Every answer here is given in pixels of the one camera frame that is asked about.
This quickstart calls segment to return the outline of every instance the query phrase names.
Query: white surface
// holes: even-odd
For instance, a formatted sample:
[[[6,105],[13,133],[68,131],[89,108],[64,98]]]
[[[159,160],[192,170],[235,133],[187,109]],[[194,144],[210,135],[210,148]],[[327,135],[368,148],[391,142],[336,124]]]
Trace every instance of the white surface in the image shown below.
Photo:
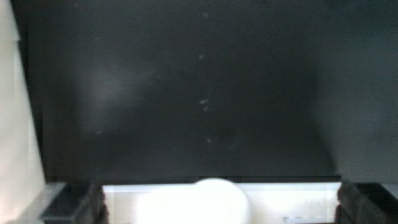
[[[18,218],[45,188],[17,37],[0,0],[0,223]]]
[[[20,40],[9,0],[0,0],[0,43]]]
[[[287,218],[333,219],[340,183],[237,185],[251,199],[253,224],[285,224]],[[168,212],[173,205],[164,201],[184,200],[191,187],[192,184],[105,186],[111,223],[144,224],[141,217],[153,209],[148,205],[159,203]]]

